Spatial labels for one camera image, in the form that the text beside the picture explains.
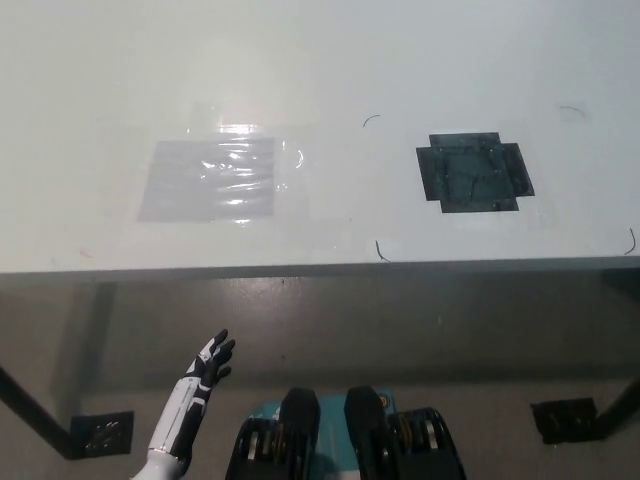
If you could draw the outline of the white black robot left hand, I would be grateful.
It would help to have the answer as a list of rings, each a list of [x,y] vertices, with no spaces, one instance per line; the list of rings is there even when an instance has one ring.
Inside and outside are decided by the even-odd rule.
[[[183,461],[190,453],[217,384],[231,373],[228,366],[235,341],[221,330],[195,356],[177,381],[149,443]]]

